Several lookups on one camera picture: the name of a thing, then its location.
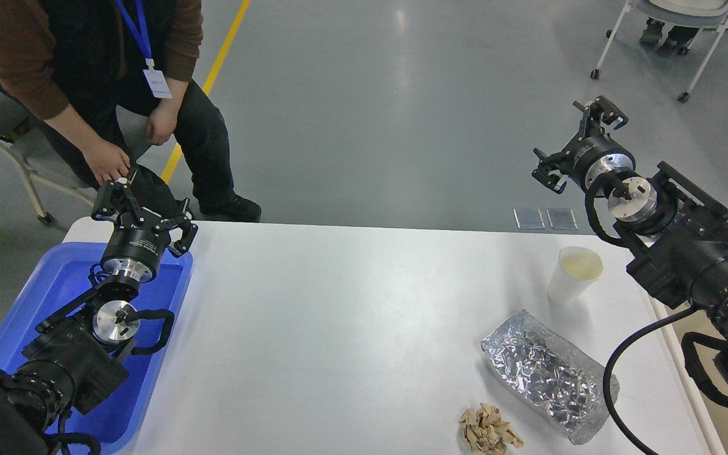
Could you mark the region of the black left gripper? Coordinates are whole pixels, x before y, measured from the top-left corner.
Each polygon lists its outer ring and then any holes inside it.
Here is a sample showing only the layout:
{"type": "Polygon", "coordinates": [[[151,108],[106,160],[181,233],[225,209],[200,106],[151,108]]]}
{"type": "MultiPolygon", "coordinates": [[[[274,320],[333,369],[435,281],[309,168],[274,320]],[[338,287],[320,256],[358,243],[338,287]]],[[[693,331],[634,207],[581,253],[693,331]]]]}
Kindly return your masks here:
{"type": "Polygon", "coordinates": [[[162,218],[153,211],[137,215],[139,204],[133,194],[133,182],[138,170],[133,168],[127,178],[108,179],[97,191],[90,213],[93,220],[114,224],[114,230],[99,265],[110,276],[126,276],[138,282],[155,279],[165,248],[174,257],[191,250],[198,233],[193,222],[190,199],[176,200],[174,215],[162,218]],[[180,237],[171,240],[171,231],[180,237]]]}

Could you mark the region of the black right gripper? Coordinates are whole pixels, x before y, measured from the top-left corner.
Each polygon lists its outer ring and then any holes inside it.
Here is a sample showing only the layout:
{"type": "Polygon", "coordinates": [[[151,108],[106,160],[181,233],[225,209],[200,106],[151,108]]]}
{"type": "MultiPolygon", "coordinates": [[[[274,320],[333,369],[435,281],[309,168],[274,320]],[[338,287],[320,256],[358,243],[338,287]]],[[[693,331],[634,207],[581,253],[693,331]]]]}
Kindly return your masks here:
{"type": "Polygon", "coordinates": [[[583,113],[575,134],[577,139],[551,155],[533,148],[538,164],[531,175],[556,194],[563,194],[569,178],[586,191],[601,174],[636,169],[635,158],[618,142],[611,138],[592,138],[606,135],[605,126],[613,130],[626,126],[629,116],[603,95],[585,105],[576,100],[574,107],[583,113]]]}

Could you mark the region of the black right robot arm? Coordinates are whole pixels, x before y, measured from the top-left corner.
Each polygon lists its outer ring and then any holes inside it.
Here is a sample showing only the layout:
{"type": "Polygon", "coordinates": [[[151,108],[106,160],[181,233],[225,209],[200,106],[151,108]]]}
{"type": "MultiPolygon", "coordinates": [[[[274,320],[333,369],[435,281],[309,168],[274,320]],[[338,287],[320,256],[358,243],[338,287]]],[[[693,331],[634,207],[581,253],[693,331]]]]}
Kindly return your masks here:
{"type": "Polygon", "coordinates": [[[629,118],[603,95],[583,104],[578,131],[551,155],[535,148],[532,176],[561,194],[571,179],[583,191],[591,230],[601,241],[633,254],[627,273],[647,293],[676,309],[627,337],[604,368],[604,403],[616,426],[641,452],[652,449],[630,431],[615,409],[610,380],[625,349],[643,336],[697,311],[705,312],[719,337],[687,333],[680,346],[684,367],[702,394],[728,408],[728,208],[670,164],[644,178],[631,152],[615,142],[606,127],[619,129],[629,118]]]}

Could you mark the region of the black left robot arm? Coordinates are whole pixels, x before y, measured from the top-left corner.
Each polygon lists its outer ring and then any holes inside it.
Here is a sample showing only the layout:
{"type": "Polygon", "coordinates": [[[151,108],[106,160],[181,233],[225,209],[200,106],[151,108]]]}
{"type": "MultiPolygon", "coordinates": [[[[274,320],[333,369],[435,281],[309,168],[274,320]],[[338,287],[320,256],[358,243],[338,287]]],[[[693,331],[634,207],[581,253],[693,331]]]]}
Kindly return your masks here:
{"type": "Polygon", "coordinates": [[[105,182],[92,218],[114,229],[101,259],[88,273],[90,287],[35,326],[37,337],[22,351],[14,373],[0,369],[0,454],[69,453],[70,446],[101,452],[88,433],[67,432],[73,411],[82,415],[103,403],[129,377],[130,355],[153,355],[167,346],[171,309],[137,309],[132,302],[158,276],[165,252],[190,251],[198,227],[190,200],[159,215],[134,193],[138,170],[105,182]]]}

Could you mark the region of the person's right hand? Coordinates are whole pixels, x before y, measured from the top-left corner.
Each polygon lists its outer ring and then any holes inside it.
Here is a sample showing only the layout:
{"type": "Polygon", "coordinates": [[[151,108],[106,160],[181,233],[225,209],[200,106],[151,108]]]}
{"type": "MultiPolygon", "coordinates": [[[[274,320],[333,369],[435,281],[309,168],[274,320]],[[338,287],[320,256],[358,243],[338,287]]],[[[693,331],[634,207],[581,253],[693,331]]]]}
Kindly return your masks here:
{"type": "Polygon", "coordinates": [[[130,158],[121,147],[95,135],[78,144],[97,184],[127,178],[131,169],[130,158]]]}

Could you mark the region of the person's left hand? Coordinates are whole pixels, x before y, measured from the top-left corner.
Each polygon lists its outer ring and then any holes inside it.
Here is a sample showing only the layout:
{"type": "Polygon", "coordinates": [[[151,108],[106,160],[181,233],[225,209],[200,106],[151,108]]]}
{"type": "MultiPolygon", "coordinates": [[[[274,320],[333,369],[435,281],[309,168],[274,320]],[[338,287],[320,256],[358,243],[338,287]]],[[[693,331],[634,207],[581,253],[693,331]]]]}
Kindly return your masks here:
{"type": "Polygon", "coordinates": [[[145,141],[152,146],[162,146],[173,136],[181,106],[181,100],[176,98],[158,101],[158,106],[150,112],[145,124],[145,141]]]}

